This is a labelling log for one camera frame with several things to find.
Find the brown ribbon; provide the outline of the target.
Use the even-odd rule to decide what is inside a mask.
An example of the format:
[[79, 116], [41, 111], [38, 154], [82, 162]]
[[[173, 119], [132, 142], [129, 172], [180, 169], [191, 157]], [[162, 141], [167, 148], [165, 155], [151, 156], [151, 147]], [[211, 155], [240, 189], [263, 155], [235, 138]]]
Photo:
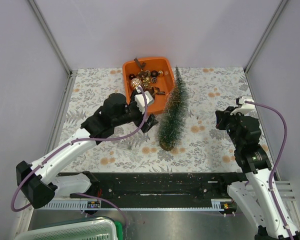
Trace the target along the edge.
[[140, 68], [140, 69], [144, 69], [144, 67], [146, 66], [145, 62], [140, 62], [137, 58], [134, 58], [133, 61], [136, 63], [136, 65]]

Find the clear led battery box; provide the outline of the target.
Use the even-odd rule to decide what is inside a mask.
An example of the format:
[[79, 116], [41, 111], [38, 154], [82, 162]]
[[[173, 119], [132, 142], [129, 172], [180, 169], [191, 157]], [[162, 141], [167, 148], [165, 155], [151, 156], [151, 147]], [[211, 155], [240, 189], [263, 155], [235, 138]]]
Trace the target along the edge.
[[131, 150], [133, 145], [130, 141], [122, 141], [118, 144], [118, 147], [123, 150]]

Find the brown ribbon bow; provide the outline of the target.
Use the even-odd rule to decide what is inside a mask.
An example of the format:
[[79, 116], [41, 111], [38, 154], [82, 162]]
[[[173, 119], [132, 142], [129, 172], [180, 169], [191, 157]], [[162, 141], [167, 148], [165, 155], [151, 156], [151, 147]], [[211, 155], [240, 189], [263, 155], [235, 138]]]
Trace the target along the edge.
[[166, 93], [164, 91], [161, 91], [159, 87], [151, 86], [147, 88], [147, 91], [151, 94], [153, 98], [155, 98], [156, 95], [165, 95]]

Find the frosted pine cone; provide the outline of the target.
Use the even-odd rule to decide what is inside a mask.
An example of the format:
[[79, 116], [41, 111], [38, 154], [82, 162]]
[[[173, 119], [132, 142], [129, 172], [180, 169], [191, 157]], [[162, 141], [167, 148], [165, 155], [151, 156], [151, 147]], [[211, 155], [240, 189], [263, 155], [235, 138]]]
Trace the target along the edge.
[[152, 83], [156, 83], [156, 82], [157, 82], [157, 78], [156, 78], [156, 77], [152, 77], [152, 78], [151, 78], [151, 82], [152, 82]]

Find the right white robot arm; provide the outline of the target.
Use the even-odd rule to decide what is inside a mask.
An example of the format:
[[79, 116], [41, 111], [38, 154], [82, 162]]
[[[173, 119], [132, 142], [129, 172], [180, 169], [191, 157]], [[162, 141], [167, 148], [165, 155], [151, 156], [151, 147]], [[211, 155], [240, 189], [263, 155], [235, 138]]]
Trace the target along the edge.
[[237, 203], [250, 224], [257, 228], [256, 240], [300, 240], [300, 231], [277, 190], [272, 164], [259, 144], [262, 134], [259, 120], [247, 116], [246, 110], [231, 106], [217, 110], [215, 115], [216, 128], [230, 137], [235, 161], [255, 196], [249, 194], [245, 183], [229, 177], [218, 184], [218, 194]]

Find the orange plastic bin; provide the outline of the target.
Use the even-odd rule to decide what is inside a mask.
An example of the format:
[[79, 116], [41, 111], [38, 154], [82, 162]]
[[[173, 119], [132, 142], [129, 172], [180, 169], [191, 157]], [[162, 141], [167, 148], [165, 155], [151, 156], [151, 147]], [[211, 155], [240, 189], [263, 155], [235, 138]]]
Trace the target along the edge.
[[[153, 85], [161, 92], [165, 92], [165, 95], [156, 94], [154, 97], [154, 103], [151, 104], [148, 108], [149, 114], [161, 114], [164, 111], [169, 93], [175, 86], [175, 77], [173, 70], [171, 68], [170, 62], [167, 58], [163, 56], [157, 57], [143, 57], [138, 58], [139, 63], [142, 65], [145, 63], [144, 70], [149, 70], [150, 72], [153, 70], [163, 71], [163, 76], [159, 76], [157, 78], [157, 82]], [[140, 67], [134, 60], [127, 61], [122, 66], [122, 74], [123, 74], [123, 84], [125, 89], [126, 100], [130, 102], [130, 96], [133, 92], [133, 89], [130, 87], [130, 74], [138, 74], [140, 72]]]

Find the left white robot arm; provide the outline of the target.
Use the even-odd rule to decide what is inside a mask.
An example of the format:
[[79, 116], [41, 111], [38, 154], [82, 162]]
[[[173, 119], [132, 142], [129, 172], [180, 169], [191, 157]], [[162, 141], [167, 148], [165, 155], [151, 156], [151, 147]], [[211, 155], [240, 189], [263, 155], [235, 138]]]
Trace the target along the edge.
[[64, 143], [32, 163], [22, 161], [16, 166], [16, 192], [22, 192], [34, 209], [46, 206], [55, 197], [100, 196], [100, 182], [89, 171], [67, 176], [58, 174], [88, 150], [102, 142], [114, 141], [116, 127], [134, 123], [137, 128], [129, 137], [138, 131], [148, 132], [158, 123], [154, 114], [147, 113], [153, 102], [151, 93], [140, 88], [132, 92], [130, 103], [121, 93], [110, 94]]

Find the small green christmas tree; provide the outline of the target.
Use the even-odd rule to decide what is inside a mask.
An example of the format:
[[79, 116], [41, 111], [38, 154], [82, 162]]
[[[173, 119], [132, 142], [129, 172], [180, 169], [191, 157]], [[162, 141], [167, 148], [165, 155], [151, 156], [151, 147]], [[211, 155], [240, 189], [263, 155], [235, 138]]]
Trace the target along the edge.
[[159, 146], [171, 151], [181, 141], [186, 125], [190, 93], [180, 69], [175, 68], [174, 87], [169, 92], [164, 111], [159, 121], [157, 139]]

